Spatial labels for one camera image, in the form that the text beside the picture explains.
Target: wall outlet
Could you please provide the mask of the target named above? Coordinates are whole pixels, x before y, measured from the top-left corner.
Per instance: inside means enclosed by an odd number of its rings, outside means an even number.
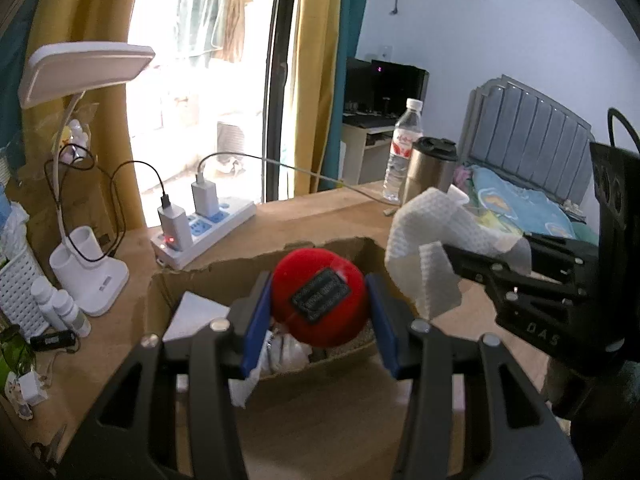
[[[393,48],[391,47],[391,45],[380,45],[378,47],[378,58],[381,61],[391,61],[391,52],[393,51]]]

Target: pen holder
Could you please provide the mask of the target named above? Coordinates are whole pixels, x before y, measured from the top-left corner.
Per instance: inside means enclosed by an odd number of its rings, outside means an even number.
[[[89,226],[81,226],[69,235],[78,250],[91,260],[97,260],[103,254],[94,231]],[[58,245],[49,257],[49,265],[56,278],[74,300],[78,300],[89,288],[103,279],[99,267],[104,260],[88,262],[69,244]]]

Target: plastic water bottle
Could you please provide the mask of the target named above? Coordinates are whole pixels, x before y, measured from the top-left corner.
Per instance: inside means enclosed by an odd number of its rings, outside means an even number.
[[[423,136],[421,110],[422,101],[407,99],[406,111],[396,123],[382,191],[382,195],[392,202],[400,202],[412,144]]]

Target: white charger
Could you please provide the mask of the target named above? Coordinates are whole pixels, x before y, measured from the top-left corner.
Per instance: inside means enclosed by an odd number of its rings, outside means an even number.
[[[37,372],[32,370],[18,379],[22,398],[30,406],[37,406],[43,400],[49,399],[46,390],[42,388],[42,380]]]
[[[191,184],[191,192],[193,193],[193,203],[196,206],[196,213],[200,216],[211,218],[220,211],[216,183],[205,180],[202,173],[196,174],[196,181]]]
[[[185,251],[193,245],[187,213],[179,205],[169,202],[168,195],[163,195],[161,201],[158,216],[164,233],[164,242],[177,251]]]

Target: gray headboard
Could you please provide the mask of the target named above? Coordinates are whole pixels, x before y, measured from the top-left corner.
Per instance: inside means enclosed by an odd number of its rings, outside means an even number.
[[[591,125],[560,103],[503,75],[472,92],[460,161],[562,203],[581,203],[591,179]]]

